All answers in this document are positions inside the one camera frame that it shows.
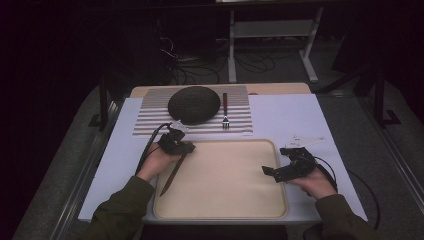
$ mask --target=person's right hand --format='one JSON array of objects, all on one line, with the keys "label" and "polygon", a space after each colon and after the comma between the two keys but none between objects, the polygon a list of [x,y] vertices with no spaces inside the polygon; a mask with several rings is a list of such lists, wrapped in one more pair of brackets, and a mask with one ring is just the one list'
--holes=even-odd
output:
[{"label": "person's right hand", "polygon": [[136,174],[137,177],[147,182],[150,182],[156,175],[165,170],[171,162],[181,158],[181,155],[169,155],[165,153],[156,142],[150,146],[149,153],[140,171]]},{"label": "person's right hand", "polygon": [[308,176],[288,181],[299,185],[303,191],[309,193],[316,200],[337,194],[331,183],[318,168],[315,168]]}]

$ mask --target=dark jacket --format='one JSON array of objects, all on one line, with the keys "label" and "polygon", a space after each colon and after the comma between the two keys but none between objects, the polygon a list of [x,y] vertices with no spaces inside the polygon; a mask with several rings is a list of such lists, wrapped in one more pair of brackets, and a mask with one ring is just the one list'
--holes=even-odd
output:
[{"label": "dark jacket", "polygon": [[[89,227],[79,239],[132,239],[142,224],[154,188],[146,181],[131,177],[125,187],[94,212]],[[324,226],[323,237],[329,239],[381,239],[362,218],[356,216],[342,195],[316,202]]]}]

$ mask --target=table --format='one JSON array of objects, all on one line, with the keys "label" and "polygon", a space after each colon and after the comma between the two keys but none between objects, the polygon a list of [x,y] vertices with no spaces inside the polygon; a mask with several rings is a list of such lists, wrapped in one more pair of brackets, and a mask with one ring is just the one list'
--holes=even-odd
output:
[{"label": "table", "polygon": [[[353,188],[352,182],[346,172],[337,147],[331,136],[325,118],[319,107],[315,95],[310,94],[306,84],[246,84],[249,95],[249,104],[252,112],[253,136],[237,136],[226,139],[268,139],[275,146],[283,147],[293,134],[298,136],[324,137],[323,143],[308,146],[308,150],[315,156],[329,162],[338,179],[339,193],[343,194],[355,214],[367,219],[361,203]],[[107,200],[113,192],[120,190],[134,174],[135,167],[142,154],[147,138],[128,138],[131,135],[134,121],[140,108],[142,98],[149,89],[186,87],[137,87],[127,99],[121,110],[115,129],[109,140],[109,144],[99,165],[96,177],[87,194],[80,220],[89,221],[95,208],[101,202]],[[280,156],[282,166],[289,163],[288,159]],[[287,214],[278,219],[223,219],[223,220],[167,220],[158,219],[153,214],[153,201],[150,201],[145,223],[150,224],[295,224],[311,223],[320,221],[315,210],[314,200],[307,197],[297,186],[286,184],[286,196],[288,200]]]}]

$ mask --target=black sensor device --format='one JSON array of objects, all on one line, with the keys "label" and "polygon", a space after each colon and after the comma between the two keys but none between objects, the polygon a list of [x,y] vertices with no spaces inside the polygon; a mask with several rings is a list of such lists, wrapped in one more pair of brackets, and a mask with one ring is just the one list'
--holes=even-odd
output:
[{"label": "black sensor device", "polygon": [[315,162],[315,157],[306,148],[280,148],[280,153],[290,158],[289,165],[277,169],[262,166],[264,174],[274,177],[275,182],[287,182],[292,179],[306,177],[315,168],[319,168],[337,191],[337,184],[334,179],[323,166]]}]

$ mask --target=cable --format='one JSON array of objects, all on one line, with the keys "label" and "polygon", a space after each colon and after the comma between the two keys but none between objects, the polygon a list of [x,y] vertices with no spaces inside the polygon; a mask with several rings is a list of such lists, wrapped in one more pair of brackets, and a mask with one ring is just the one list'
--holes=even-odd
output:
[{"label": "cable", "polygon": [[[322,158],[319,158],[319,157],[315,157],[314,156],[314,158],[316,158],[316,159],[318,159],[318,160],[320,160],[320,161],[322,161],[322,162],[324,162],[325,164],[327,164],[327,166],[331,169],[331,171],[333,172],[333,176],[334,176],[334,181],[336,181],[336,174],[334,173],[334,170],[333,170],[333,168],[331,167],[331,165],[327,162],[327,161],[325,161],[324,159],[322,159]],[[349,173],[349,174],[352,174],[353,176],[355,176],[359,181],[361,181],[361,183],[368,189],[368,191],[370,192],[370,194],[371,194],[371,196],[372,196],[372,198],[373,198],[373,201],[374,201],[374,203],[375,203],[375,208],[376,208],[376,211],[377,211],[377,216],[376,216],[376,221],[375,221],[375,224],[374,224],[374,229],[375,230],[377,230],[377,228],[378,228],[378,226],[380,225],[380,218],[381,218],[381,209],[380,209],[380,204],[378,203],[378,199],[377,199],[377,196],[375,195],[375,193],[374,193],[374,191],[371,189],[371,187],[361,178],[361,177],[359,177],[356,173],[354,173],[354,172],[352,172],[351,170],[349,170],[349,169],[346,169],[346,171]]]},{"label": "cable", "polygon": [[147,155],[146,155],[146,159],[147,159],[147,157],[150,155],[150,154],[152,154],[154,151],[156,151],[156,150],[158,150],[160,147],[156,147],[155,149],[153,149],[151,152],[149,152]]},{"label": "cable", "polygon": [[153,131],[152,136],[150,137],[149,141],[147,142],[146,147],[144,148],[143,154],[140,157],[140,161],[138,162],[135,174],[138,173],[138,171],[140,171],[141,166],[144,163],[144,160],[146,160],[147,156],[150,154],[147,153],[147,151],[149,151],[150,147],[152,146],[153,141],[155,140],[156,136],[158,135],[159,131],[163,128],[163,127],[169,127],[170,124],[169,123],[164,123],[162,125],[160,125],[155,131]]},{"label": "cable", "polygon": [[322,159],[322,158],[315,157],[315,156],[314,156],[314,158],[316,158],[316,159],[318,159],[318,160],[320,160],[320,161],[324,162],[325,164],[327,164],[327,166],[330,168],[331,172],[333,173],[333,179],[334,179],[334,182],[337,182],[337,180],[336,180],[336,174],[334,173],[334,170],[333,170],[333,168],[331,167],[331,165],[330,165],[327,161],[325,161],[324,159]]},{"label": "cable", "polygon": [[347,170],[348,173],[352,174],[359,181],[361,181],[361,183],[364,184],[364,186],[370,192],[370,194],[371,194],[371,196],[374,200],[375,208],[376,208],[376,211],[377,211],[377,216],[376,216],[376,220],[375,220],[375,224],[374,224],[374,229],[377,230],[378,226],[380,225],[380,218],[381,218],[381,209],[380,209],[380,204],[378,203],[378,200],[377,200],[377,196],[375,195],[374,191],[372,191],[371,187],[361,177],[359,177],[356,173],[350,171],[349,169],[346,169],[346,170]]}]

